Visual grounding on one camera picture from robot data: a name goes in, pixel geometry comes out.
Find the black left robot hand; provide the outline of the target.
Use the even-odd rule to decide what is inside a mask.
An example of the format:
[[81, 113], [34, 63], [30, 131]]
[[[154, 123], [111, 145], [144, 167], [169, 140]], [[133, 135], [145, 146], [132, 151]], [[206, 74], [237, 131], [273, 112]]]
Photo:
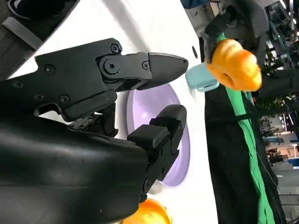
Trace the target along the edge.
[[204, 53], [207, 63], [212, 62], [213, 53], [217, 44], [225, 40], [224, 32], [228, 29], [229, 25], [236, 20], [236, 10], [229, 6], [225, 12], [218, 14], [204, 29], [202, 37], [204, 39]]

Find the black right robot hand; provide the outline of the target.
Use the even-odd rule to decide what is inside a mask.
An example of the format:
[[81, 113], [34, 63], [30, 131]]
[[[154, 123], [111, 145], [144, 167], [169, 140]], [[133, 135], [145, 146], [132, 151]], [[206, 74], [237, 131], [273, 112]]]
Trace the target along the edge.
[[36, 57], [35, 72], [0, 83], [0, 221], [109, 224], [134, 214], [179, 155], [183, 105], [116, 138], [117, 93], [182, 76], [185, 58], [123, 55], [114, 38]]

